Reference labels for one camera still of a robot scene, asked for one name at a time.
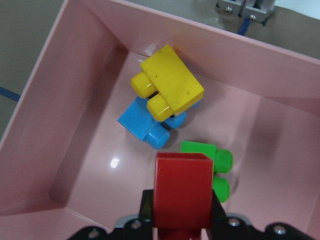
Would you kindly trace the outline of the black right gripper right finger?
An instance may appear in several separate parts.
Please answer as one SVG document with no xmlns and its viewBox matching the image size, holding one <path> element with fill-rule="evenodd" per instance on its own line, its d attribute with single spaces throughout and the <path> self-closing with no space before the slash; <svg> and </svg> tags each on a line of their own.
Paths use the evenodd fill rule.
<svg viewBox="0 0 320 240">
<path fill-rule="evenodd" d="M 215 193 L 212 190 L 212 203 L 210 213 L 210 224 L 208 228 L 209 240 L 226 240 L 227 239 L 227 215 Z"/>
</svg>

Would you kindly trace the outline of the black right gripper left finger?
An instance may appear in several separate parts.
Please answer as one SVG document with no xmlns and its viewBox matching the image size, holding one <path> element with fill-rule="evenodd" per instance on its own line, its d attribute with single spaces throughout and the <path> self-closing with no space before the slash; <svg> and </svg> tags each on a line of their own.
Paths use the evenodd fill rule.
<svg viewBox="0 0 320 240">
<path fill-rule="evenodd" d="M 136 220 L 137 239 L 153 239 L 153 189 L 146 189 L 142 192 L 138 218 Z"/>
</svg>

